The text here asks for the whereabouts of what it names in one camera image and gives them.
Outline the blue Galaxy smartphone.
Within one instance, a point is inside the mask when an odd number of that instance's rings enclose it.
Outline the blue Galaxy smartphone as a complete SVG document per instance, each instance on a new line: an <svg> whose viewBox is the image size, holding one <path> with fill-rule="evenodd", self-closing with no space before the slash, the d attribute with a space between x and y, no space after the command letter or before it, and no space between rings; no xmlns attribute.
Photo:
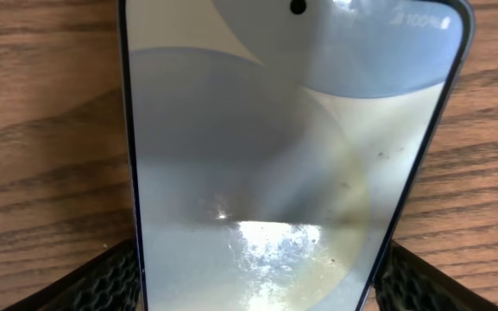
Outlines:
<svg viewBox="0 0 498 311"><path fill-rule="evenodd" d="M470 3L117 15L144 308L361 309L470 49Z"/></svg>

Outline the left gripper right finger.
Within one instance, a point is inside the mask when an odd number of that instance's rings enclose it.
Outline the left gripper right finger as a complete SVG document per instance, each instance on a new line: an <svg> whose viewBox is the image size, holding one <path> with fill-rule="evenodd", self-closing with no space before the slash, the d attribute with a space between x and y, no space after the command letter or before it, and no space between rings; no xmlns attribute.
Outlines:
<svg viewBox="0 0 498 311"><path fill-rule="evenodd" d="M381 311L498 311L498 306L391 242L374 280Z"/></svg>

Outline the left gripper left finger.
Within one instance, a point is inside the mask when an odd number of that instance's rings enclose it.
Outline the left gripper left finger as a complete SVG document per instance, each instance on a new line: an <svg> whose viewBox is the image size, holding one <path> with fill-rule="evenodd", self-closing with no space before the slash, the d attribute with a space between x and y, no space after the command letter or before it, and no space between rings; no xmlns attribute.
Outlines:
<svg viewBox="0 0 498 311"><path fill-rule="evenodd" d="M136 242L126 239L3 311L135 311L139 299Z"/></svg>

